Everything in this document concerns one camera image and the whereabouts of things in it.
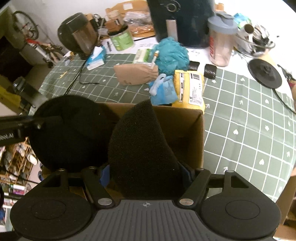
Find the yellow padded envelope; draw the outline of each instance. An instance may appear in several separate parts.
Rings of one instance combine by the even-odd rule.
[[[172,106],[202,110],[205,113],[205,102],[202,97],[204,85],[204,77],[198,71],[176,70],[174,86],[179,99]]]
[[[2,99],[9,101],[14,106],[20,106],[20,96],[7,92],[6,89],[4,89],[2,86],[0,86],[0,96]]]

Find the metal screw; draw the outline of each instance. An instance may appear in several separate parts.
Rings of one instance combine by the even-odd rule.
[[[183,206],[190,206],[192,205],[194,202],[192,199],[189,199],[189,198],[183,198],[179,201],[179,203]]]
[[[101,198],[98,200],[98,204],[103,205],[103,206],[108,206],[112,204],[112,200],[110,198]]]

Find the blue loofah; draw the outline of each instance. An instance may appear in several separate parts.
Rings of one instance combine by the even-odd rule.
[[[152,49],[154,54],[159,50],[155,64],[160,74],[174,75],[176,69],[187,70],[189,66],[188,51],[176,42],[172,37],[165,38]]]

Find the pen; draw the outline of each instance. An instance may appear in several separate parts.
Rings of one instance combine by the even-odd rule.
[[[154,56],[153,56],[153,59],[152,59],[152,62],[151,62],[151,69],[154,68],[154,65],[155,65],[155,60],[156,58],[158,57],[158,54],[159,54],[159,50],[156,50],[155,53],[154,53]]]
[[[109,51],[111,52],[112,49],[111,49],[110,43],[108,41],[107,41],[107,46],[108,46]]]

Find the gray bottle lid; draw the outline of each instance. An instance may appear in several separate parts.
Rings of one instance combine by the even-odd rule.
[[[223,34],[236,34],[238,32],[237,23],[234,17],[226,12],[215,12],[215,15],[209,17],[208,26],[210,29]]]

